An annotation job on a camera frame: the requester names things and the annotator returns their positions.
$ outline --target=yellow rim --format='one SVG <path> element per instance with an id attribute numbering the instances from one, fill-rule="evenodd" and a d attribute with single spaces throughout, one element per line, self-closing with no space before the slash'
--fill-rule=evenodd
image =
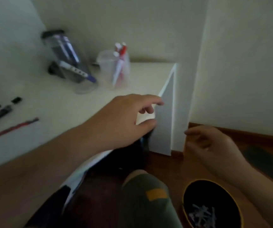
<path id="1" fill-rule="evenodd" d="M 235 204 L 236 204 L 237 207 L 238 207 L 239 214 L 240 214 L 240 218 L 241 218 L 241 228 L 243 228 L 243 227 L 244 227 L 244 218 L 243 218 L 243 214 L 242 214 L 242 211 L 241 211 L 239 205 L 237 204 L 237 202 L 236 202 L 236 200 L 234 199 L 234 197 L 233 197 L 233 196 L 232 196 L 232 195 L 231 195 L 223 186 L 221 186 L 220 184 L 218 184 L 218 183 L 216 183 L 216 182 L 214 182 L 214 181 L 212 181 L 212 180 L 209 180 L 209 179 L 196 179 L 196 180 L 193 180 L 193 181 L 191 181 L 191 182 L 189 182 L 189 183 L 187 184 L 187 186 L 185 187 L 185 190 L 184 190 L 184 194 L 185 194 L 185 192 L 186 192 L 187 187 L 188 187 L 190 184 L 192 184 L 192 183 L 194 183 L 194 182 L 196 182 L 196 181 L 200 181 L 200 180 L 213 182 L 213 183 L 217 184 L 218 186 L 220 186 L 221 188 L 223 188 L 223 189 L 230 195 L 230 197 L 234 200 Z M 189 219 L 188 219 L 188 216 L 187 216 L 187 214 L 186 214 L 186 211 L 185 211 L 185 209 L 184 209 L 184 194 L 183 194 L 183 196 L 182 196 L 182 204 L 183 204 L 183 205 L 182 205 L 182 208 L 183 208 L 183 212 L 184 212 L 184 215 L 185 215 L 186 220 L 188 221 L 189 225 L 190 225 L 192 228 L 195 228 L 195 227 L 193 227 L 193 225 L 190 223 L 190 221 L 189 221 Z"/>

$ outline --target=hand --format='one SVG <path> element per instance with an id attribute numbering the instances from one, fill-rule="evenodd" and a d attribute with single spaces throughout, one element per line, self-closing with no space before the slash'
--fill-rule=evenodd
<path id="1" fill-rule="evenodd" d="M 243 179 L 252 171 L 233 140 L 211 126 L 197 126 L 185 131 L 193 141 L 187 147 L 216 176 L 239 187 Z"/>
<path id="2" fill-rule="evenodd" d="M 152 114 L 152 104 L 163 105 L 154 95 L 130 94 L 117 96 L 88 121 L 78 126 L 87 146 L 99 152 L 125 147 L 150 132 L 156 125 L 155 119 L 136 125 L 138 112 Z"/>

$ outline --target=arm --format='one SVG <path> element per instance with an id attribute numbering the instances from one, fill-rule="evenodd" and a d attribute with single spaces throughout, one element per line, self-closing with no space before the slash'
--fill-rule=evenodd
<path id="1" fill-rule="evenodd" d="M 273 182 L 252 168 L 233 140 L 210 126 L 197 126 L 185 134 L 187 143 L 216 176 L 239 188 L 273 227 Z"/>
<path id="2" fill-rule="evenodd" d="M 135 125 L 137 113 L 162 105 L 153 95 L 114 98 L 82 125 L 0 166 L 0 227 L 23 227 L 34 212 L 91 156 L 127 146 L 156 126 Z"/>

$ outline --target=leg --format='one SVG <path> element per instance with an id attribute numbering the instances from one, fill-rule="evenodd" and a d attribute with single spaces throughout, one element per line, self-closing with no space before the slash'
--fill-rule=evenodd
<path id="1" fill-rule="evenodd" d="M 118 228 L 182 228 L 168 187 L 144 170 L 132 172 L 123 183 Z"/>

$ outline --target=forearm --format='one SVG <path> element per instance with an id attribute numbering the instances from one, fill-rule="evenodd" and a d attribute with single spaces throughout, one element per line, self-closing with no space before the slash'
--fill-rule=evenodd
<path id="1" fill-rule="evenodd" d="M 252 168 L 238 187 L 273 227 L 273 182 Z"/>
<path id="2" fill-rule="evenodd" d="M 0 227 L 23 227 L 70 174 L 96 154 L 87 142 L 80 143 L 76 130 L 0 166 Z M 81 146 L 87 152 L 78 152 Z"/>

